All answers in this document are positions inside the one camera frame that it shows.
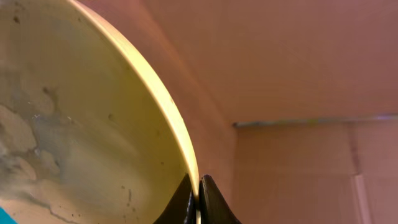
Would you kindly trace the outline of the yellow-green plate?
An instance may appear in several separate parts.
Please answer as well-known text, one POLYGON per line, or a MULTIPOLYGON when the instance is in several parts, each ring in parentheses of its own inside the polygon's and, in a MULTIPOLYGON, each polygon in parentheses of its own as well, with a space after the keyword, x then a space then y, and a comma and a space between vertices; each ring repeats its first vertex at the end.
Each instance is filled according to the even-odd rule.
POLYGON ((154 223, 188 174, 183 118, 108 21, 76 1, 1 1, 1 208, 17 223, 154 223))

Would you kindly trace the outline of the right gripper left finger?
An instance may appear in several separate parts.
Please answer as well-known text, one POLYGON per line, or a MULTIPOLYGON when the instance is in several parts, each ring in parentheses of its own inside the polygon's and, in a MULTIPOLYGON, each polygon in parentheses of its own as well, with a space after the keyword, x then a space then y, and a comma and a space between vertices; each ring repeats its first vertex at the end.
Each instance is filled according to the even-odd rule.
POLYGON ((188 174, 154 224, 196 224, 195 198, 188 174))

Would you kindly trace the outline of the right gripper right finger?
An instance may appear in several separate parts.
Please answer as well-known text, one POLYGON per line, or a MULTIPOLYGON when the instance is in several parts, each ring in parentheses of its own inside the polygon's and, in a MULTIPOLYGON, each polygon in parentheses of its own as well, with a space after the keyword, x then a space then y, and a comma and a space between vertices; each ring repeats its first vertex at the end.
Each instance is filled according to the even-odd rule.
POLYGON ((241 224, 210 175, 201 178, 199 203, 203 224, 241 224))

